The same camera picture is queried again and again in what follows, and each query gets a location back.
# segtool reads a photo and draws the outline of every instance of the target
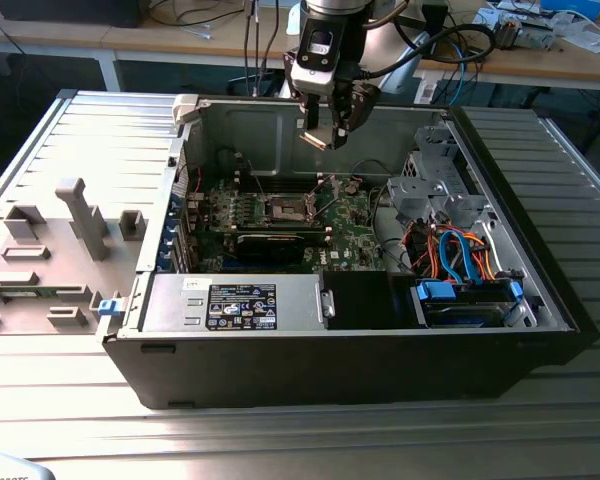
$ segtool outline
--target desk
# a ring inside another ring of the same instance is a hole
[[[456,0],[452,2],[452,11],[458,12],[454,14],[458,19],[470,21],[473,18],[470,12],[483,5],[482,0]],[[230,9],[235,7],[221,5],[209,16]],[[280,30],[269,55],[268,65],[272,68],[282,68],[282,53],[295,46],[298,41],[298,37],[289,37],[284,33],[287,10],[281,11],[280,20]],[[273,9],[263,8],[261,55],[273,30],[273,22]],[[0,14],[0,25],[28,54],[97,60],[109,91],[123,90],[117,67],[119,60],[224,66],[241,66],[244,62],[244,16],[241,14],[213,22],[211,40],[199,38],[179,28],[160,25],[150,19],[146,19],[138,29],[122,29],[97,25],[11,22],[4,20]],[[388,65],[395,61],[404,49],[402,41],[391,25],[373,32],[367,46],[368,51],[363,60],[367,62],[368,67],[375,67],[376,64]],[[18,53],[1,32],[0,52]],[[253,55],[252,39],[249,50],[251,65]],[[445,76],[450,76],[453,69],[453,65],[433,61],[421,62],[415,73],[415,76],[422,79],[417,101],[430,101],[436,83]],[[550,52],[528,49],[496,50],[485,62],[479,81],[600,90],[600,54],[587,52],[562,39],[556,41],[554,49]]]

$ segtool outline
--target power supply label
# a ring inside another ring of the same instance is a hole
[[[276,330],[275,285],[211,285],[209,330]]]

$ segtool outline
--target metal table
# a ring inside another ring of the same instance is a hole
[[[68,115],[164,123],[172,100],[56,100],[0,179],[0,201]],[[64,161],[80,168],[79,158]],[[595,320],[600,327],[600,308]],[[497,400],[151,411],[92,335],[2,335],[0,450],[59,480],[600,478],[600,341]]]

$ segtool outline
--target blue clip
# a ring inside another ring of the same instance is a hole
[[[524,292],[522,291],[522,286],[518,282],[511,282],[509,288],[511,288],[511,293],[516,297],[516,300],[522,299]]]
[[[169,203],[171,204],[171,208],[180,208],[182,206],[182,197],[171,192]]]
[[[98,305],[98,315],[111,315],[119,317],[124,313],[126,300],[124,298],[114,298],[111,300],[101,300]]]
[[[453,285],[447,282],[421,282],[416,288],[420,300],[455,300]]]
[[[166,240],[173,240],[173,238],[176,236],[176,231],[170,229],[169,227],[164,227],[164,230],[162,230],[162,238],[166,239]]]
[[[440,237],[440,263],[442,264],[442,268],[444,268],[449,275],[451,275],[458,284],[462,283],[462,277],[456,272],[451,265],[449,265],[449,261],[447,260],[447,249],[445,248],[447,245],[447,241],[449,237],[455,235],[458,237],[458,241],[460,242],[460,248],[462,249],[462,260],[464,261],[464,268],[467,271],[467,277],[469,280],[473,280],[477,285],[482,283],[482,279],[478,275],[475,267],[473,266],[473,262],[471,261],[471,248],[469,247],[469,242],[464,238],[464,235],[456,232],[455,230],[447,230]]]

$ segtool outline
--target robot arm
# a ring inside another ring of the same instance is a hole
[[[354,82],[361,75],[373,1],[307,0],[305,6],[300,46],[284,55],[285,76],[305,115],[303,138],[321,150],[336,149],[366,121],[380,95],[376,86]],[[331,111],[327,124],[319,121],[321,97]]]
[[[486,56],[493,49],[493,33],[487,27],[455,25],[443,30],[446,2],[424,0],[422,13],[425,21],[411,20],[409,23],[427,31],[430,38],[426,44],[418,46],[382,70],[364,72],[359,62],[364,53],[367,32],[396,21],[409,3],[408,0],[401,1],[382,16],[382,10],[386,11],[391,6],[387,2],[303,0],[301,3],[306,19],[302,25],[300,46],[284,54],[285,76],[291,97],[300,101],[300,108],[304,112],[302,138],[321,150],[340,148],[347,142],[349,133],[369,118],[380,96],[380,89],[365,80],[384,76],[413,59],[417,61],[438,40],[460,31],[472,30],[487,35],[489,48],[472,57],[436,60],[447,63],[470,62]],[[326,98],[331,112],[330,121],[320,121],[321,98]]]

